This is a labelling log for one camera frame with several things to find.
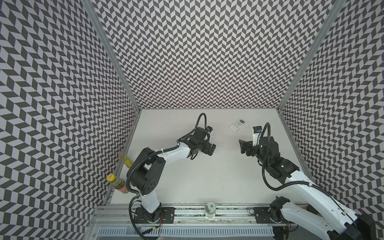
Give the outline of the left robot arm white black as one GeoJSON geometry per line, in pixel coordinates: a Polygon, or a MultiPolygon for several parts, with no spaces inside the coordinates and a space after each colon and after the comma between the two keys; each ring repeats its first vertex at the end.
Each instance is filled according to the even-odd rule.
{"type": "Polygon", "coordinates": [[[156,223],[162,216],[162,204],[155,188],[164,168],[176,161],[194,160],[198,153],[212,156],[216,145],[210,142],[212,127],[207,125],[207,116],[201,113],[195,127],[177,140],[174,147],[153,151],[143,149],[127,172],[126,187],[141,201],[139,210],[143,214],[140,220],[156,223]]]}

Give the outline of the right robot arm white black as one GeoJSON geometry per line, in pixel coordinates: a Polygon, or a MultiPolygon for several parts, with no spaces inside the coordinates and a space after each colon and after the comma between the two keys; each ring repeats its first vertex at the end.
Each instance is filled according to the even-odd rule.
{"type": "Polygon", "coordinates": [[[290,188],[312,207],[305,210],[285,197],[270,203],[274,223],[294,223],[322,240],[375,240],[376,223],[368,214],[358,214],[341,204],[307,177],[290,160],[283,158],[271,135],[271,125],[254,127],[254,140],[239,140],[241,153],[257,157],[263,182],[272,191],[290,188]]]}

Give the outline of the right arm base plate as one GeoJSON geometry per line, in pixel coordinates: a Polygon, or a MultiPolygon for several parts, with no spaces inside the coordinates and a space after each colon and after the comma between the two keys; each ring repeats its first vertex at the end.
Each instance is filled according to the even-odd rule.
{"type": "Polygon", "coordinates": [[[255,217],[258,224],[287,224],[280,210],[270,207],[253,207],[250,213],[255,217]]]}

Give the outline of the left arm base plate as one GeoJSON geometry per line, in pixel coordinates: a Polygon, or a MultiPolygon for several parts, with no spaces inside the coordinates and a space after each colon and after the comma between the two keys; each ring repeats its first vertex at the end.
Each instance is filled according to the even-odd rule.
{"type": "Polygon", "coordinates": [[[175,217],[175,208],[158,207],[153,213],[149,213],[142,207],[135,210],[133,214],[134,222],[137,224],[172,224],[175,217]]]}

